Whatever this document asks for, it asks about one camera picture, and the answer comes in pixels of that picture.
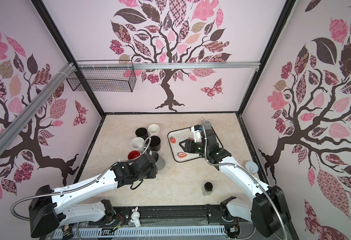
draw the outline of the butterfly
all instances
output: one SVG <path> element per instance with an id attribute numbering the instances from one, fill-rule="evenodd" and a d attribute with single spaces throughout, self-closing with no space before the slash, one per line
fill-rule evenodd
<path id="1" fill-rule="evenodd" d="M 201 91 L 204 93 L 207 93 L 207 96 L 211 97 L 213 99 L 213 96 L 215 93 L 222 93 L 222 78 L 218 79 L 213 88 L 201 88 Z"/>
<path id="2" fill-rule="evenodd" d="M 76 126 L 78 124 L 84 124 L 86 123 L 86 118 L 84 117 L 84 115 L 86 115 L 86 108 L 85 107 L 81 107 L 81 104 L 79 102 L 77 102 L 77 100 L 75 100 L 75 104 L 76 104 L 76 108 L 77 108 L 77 112 L 78 115 L 76 118 L 74 118 L 74 122 L 73 122 L 73 126 Z"/>

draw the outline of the white rabbit toy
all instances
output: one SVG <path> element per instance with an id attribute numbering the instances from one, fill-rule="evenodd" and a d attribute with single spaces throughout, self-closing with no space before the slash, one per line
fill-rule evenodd
<path id="1" fill-rule="evenodd" d="M 131 210 L 133 213 L 131 214 L 130 222 L 134 223 L 135 227 L 138 228 L 141 226 L 140 223 L 140 213 L 138 212 L 138 207 Z"/>

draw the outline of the pink wall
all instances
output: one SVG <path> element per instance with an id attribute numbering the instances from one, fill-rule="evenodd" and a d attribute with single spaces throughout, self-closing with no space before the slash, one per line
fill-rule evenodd
<path id="1" fill-rule="evenodd" d="M 181 62 L 198 56 L 197 62 L 207 56 L 211 56 L 207 61 L 259 61 L 285 0 L 54 0 L 44 3 L 76 60 L 118 60 L 122 57 L 132 58 L 139 64 L 172 62 L 176 54 L 176 61 Z M 131 17 L 126 12 L 139 13 L 141 17 Z M 160 24 L 169 22 L 165 19 L 174 23 L 174 31 L 162 28 L 161 36 L 158 29 L 149 27 L 149 31 L 145 28 L 160 28 Z M 126 43 L 119 38 L 118 24 L 121 24 L 121 32 L 126 33 Z M 205 37 L 209 25 L 211 29 Z M 145 40 L 144 35 L 154 38 Z M 177 35 L 184 38 L 177 40 Z M 186 48 L 190 48 L 188 54 L 182 56 Z M 154 51 L 160 54 L 154 57 Z M 133 93 L 95 92 L 95 95 L 106 112 L 237 111 L 253 70 L 214 69 L 204 75 L 184 69 L 183 73 L 178 71 L 183 80 L 174 81 L 172 73 L 152 83 L 145 81 L 142 72 L 138 71 Z M 160 70 L 155 70 L 154 76 L 160 76 L 159 73 Z M 219 79 L 222 91 L 213 88 Z M 205 88 L 210 88 L 207 91 L 215 96 L 207 96 L 201 90 Z"/>
<path id="2" fill-rule="evenodd" d="M 244 113 L 300 239 L 351 239 L 351 0 L 299 1 Z"/>
<path id="3" fill-rule="evenodd" d="M 33 5 L 0 0 L 0 134 L 64 64 Z M 30 238 L 10 205 L 43 185 L 71 184 L 99 121 L 86 93 L 65 81 L 11 143 L 0 158 L 0 239 Z M 28 204 L 17 211 L 27 216 Z"/>

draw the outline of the beige table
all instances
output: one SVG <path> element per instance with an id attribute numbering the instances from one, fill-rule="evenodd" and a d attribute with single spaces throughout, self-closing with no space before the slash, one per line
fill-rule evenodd
<path id="1" fill-rule="evenodd" d="M 178 163 L 174 161 L 167 138 L 174 130 L 200 124 L 201 117 L 211 121 L 223 146 L 243 166 L 251 161 L 250 153 L 234 113 L 219 114 L 142 114 L 108 115 L 103 123 L 81 180 L 101 173 L 116 160 L 126 160 L 133 150 L 130 141 L 135 130 L 156 123 L 160 126 L 160 156 L 166 162 L 155 179 L 145 179 L 135 190 L 121 188 L 93 196 L 82 203 L 109 199 L 113 206 L 204 205 L 219 204 L 230 196 L 248 200 L 244 192 L 225 174 L 206 163 L 204 159 Z M 205 182 L 213 184 L 210 196 L 202 195 Z"/>

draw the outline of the wire mesh basket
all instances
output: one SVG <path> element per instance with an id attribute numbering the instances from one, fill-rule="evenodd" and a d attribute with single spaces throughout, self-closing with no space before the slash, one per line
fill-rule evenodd
<path id="1" fill-rule="evenodd" d="M 133 63 L 121 67 L 94 67 L 86 66 L 72 72 L 67 81 L 73 91 L 112 91 L 133 92 L 136 84 L 136 75 Z"/>

